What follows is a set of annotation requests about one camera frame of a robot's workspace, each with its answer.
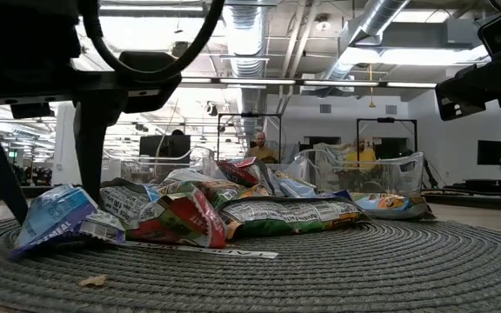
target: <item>ceiling light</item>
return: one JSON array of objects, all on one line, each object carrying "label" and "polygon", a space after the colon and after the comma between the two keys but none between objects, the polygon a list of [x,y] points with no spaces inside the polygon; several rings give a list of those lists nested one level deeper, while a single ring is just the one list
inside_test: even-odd
[{"label": "ceiling light", "polygon": [[435,83],[388,83],[388,87],[397,88],[428,88],[433,89],[436,87]]},{"label": "ceiling light", "polygon": [[13,144],[20,144],[20,145],[27,145],[27,146],[34,145],[33,143],[25,143],[25,142],[13,142]]},{"label": "ceiling light", "polygon": [[199,6],[157,6],[157,5],[148,5],[148,6],[134,6],[134,5],[103,5],[100,7],[100,10],[170,10],[170,11],[201,11],[202,7]]},{"label": "ceiling light", "polygon": [[353,81],[304,81],[303,84],[310,86],[333,86],[333,87],[378,87],[378,82],[353,82]]},{"label": "ceiling light", "polygon": [[266,89],[266,85],[241,85],[241,84],[234,84],[234,85],[228,85],[227,88],[246,88],[246,89]]},{"label": "ceiling light", "polygon": [[291,79],[240,79],[240,78],[222,78],[220,83],[240,83],[240,84],[275,84],[275,85],[293,85],[295,80]]},{"label": "ceiling light", "polygon": [[181,79],[181,83],[211,83],[212,80],[209,78],[194,78],[194,77],[186,77]]},{"label": "ceiling light", "polygon": [[463,51],[447,49],[389,49],[380,63],[400,65],[453,65],[464,60]]},{"label": "ceiling light", "polygon": [[330,29],[331,24],[328,21],[324,21],[324,22],[318,23],[316,27],[317,27],[317,30],[319,30],[319,31],[325,31],[325,30]]},{"label": "ceiling light", "polygon": [[230,56],[230,55],[221,55],[219,56],[220,60],[249,60],[249,61],[270,61],[269,57],[252,57],[252,56]]}]

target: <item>fluorescent light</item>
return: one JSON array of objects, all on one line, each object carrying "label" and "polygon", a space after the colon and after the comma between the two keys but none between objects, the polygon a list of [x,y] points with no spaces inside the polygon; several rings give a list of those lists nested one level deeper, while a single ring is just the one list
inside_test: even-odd
[{"label": "fluorescent light", "polygon": [[165,6],[165,5],[145,5],[145,6],[131,6],[131,5],[103,5],[100,10],[170,10],[170,11],[202,11],[198,6]]},{"label": "fluorescent light", "polygon": [[402,10],[393,23],[443,23],[455,10]]},{"label": "fluorescent light", "polygon": [[26,143],[26,142],[13,142],[13,144],[20,144],[20,145],[26,145],[26,146],[34,145],[33,143]]},{"label": "fluorescent light", "polygon": [[397,88],[435,88],[435,83],[388,83],[388,87],[397,87]]},{"label": "fluorescent light", "polygon": [[311,86],[334,86],[334,87],[378,87],[379,82],[304,81],[303,84]]},{"label": "fluorescent light", "polygon": [[228,85],[227,88],[266,89],[266,85]]},{"label": "fluorescent light", "polygon": [[446,49],[388,49],[380,63],[399,65],[453,65],[464,60],[463,51]]},{"label": "fluorescent light", "polygon": [[239,78],[222,78],[220,83],[240,83],[240,84],[274,84],[274,85],[293,85],[295,80],[292,79],[239,79]]},{"label": "fluorescent light", "polygon": [[181,79],[181,83],[211,83],[212,80],[209,78],[193,78],[193,77],[186,77]]},{"label": "fluorescent light", "polygon": [[251,56],[230,56],[230,55],[221,55],[219,56],[220,60],[250,60],[250,61],[270,61],[269,57],[251,57]]}]

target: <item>metal frame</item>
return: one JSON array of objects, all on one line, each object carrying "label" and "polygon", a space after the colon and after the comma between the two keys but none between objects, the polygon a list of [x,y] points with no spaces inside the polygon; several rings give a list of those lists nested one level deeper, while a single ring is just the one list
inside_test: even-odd
[{"label": "metal frame", "polygon": [[360,161],[360,154],[358,153],[358,141],[359,141],[359,131],[360,131],[360,123],[363,121],[377,122],[377,123],[395,123],[395,122],[409,122],[413,124],[413,136],[415,138],[415,147],[414,152],[418,151],[418,139],[417,139],[417,120],[409,119],[409,118],[393,118],[393,117],[379,117],[379,118],[358,118],[357,119],[357,141],[356,141],[356,149],[357,149],[357,161]]},{"label": "metal frame", "polygon": [[222,117],[277,117],[279,120],[279,136],[278,136],[278,144],[279,149],[277,149],[278,157],[277,161],[279,164],[282,162],[282,115],[281,114],[258,114],[258,113],[218,113],[217,114],[217,156],[216,160],[219,161],[219,129],[222,127]]},{"label": "metal frame", "polygon": [[[77,107],[73,128],[83,188],[98,201],[107,127],[117,122],[121,112],[160,109],[180,83],[180,75],[161,83],[138,83],[122,79],[116,72],[81,72],[67,68],[61,76],[43,85],[13,83],[2,90],[0,84],[0,104],[73,100]],[[1,144],[0,197],[22,224],[28,204]]]}]

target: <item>ventilation duct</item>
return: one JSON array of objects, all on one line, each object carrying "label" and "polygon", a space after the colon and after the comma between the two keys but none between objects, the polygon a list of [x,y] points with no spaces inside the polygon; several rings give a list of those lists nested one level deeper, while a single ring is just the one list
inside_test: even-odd
[{"label": "ventilation duct", "polygon": [[[346,22],[339,33],[339,58],[328,68],[322,79],[343,80],[355,64],[345,52],[350,45],[360,42],[362,45],[378,45],[382,41],[382,33],[391,21],[409,3],[410,0],[370,0],[364,7],[364,13]],[[342,95],[333,87],[308,91],[307,95],[327,97]]]},{"label": "ventilation duct", "polygon": [[[256,78],[264,76],[264,60],[252,59],[264,53],[266,29],[265,7],[227,5],[224,20],[228,37],[227,48],[231,55],[248,58],[230,60],[234,77]],[[241,88],[240,112],[265,113],[265,93],[260,89]],[[242,120],[246,137],[253,136],[256,124],[252,119]]]}]

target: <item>white wall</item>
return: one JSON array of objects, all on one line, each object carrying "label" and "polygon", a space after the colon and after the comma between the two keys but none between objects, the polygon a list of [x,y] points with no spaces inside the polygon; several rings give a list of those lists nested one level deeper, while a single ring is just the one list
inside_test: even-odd
[{"label": "white wall", "polygon": [[419,147],[447,183],[501,178],[498,166],[477,165],[478,140],[501,141],[501,108],[497,101],[486,105],[485,112],[444,122],[433,91],[409,102],[410,117],[418,120]]},{"label": "white wall", "polygon": [[[275,112],[278,97],[268,95],[269,112]],[[408,118],[407,103],[400,97],[374,97],[375,108],[370,108],[370,97],[356,99],[355,97],[316,97],[294,96],[285,110],[282,126],[287,137],[287,143],[304,143],[305,137],[341,137],[342,143],[352,143],[357,136],[357,118],[387,117],[385,105],[397,106],[394,118]],[[330,114],[321,114],[319,104],[331,104]],[[410,130],[412,124],[406,123]],[[266,136],[269,140],[277,140],[277,129],[266,125]],[[361,136],[365,137],[401,137],[410,139],[412,147],[413,136],[401,124],[384,124],[376,122],[361,122]]]},{"label": "white wall", "polygon": [[[279,98],[277,95],[268,95],[268,112],[275,113]],[[326,97],[318,99],[312,96],[293,96],[287,103],[284,119],[307,119],[307,120],[332,120],[355,119],[357,117],[385,117],[387,104],[397,106],[395,118],[407,118],[407,103],[400,97],[380,96],[373,97],[375,108],[370,108],[371,97]],[[320,104],[331,104],[330,114],[320,113]]]},{"label": "white wall", "polygon": [[[413,135],[401,123],[376,123],[361,122],[361,136],[364,137],[395,137],[408,138],[408,144],[412,147]],[[341,137],[342,143],[352,143],[357,137],[355,120],[341,121],[314,121],[314,120],[285,120],[284,131],[287,143],[304,143],[305,137]]]}]

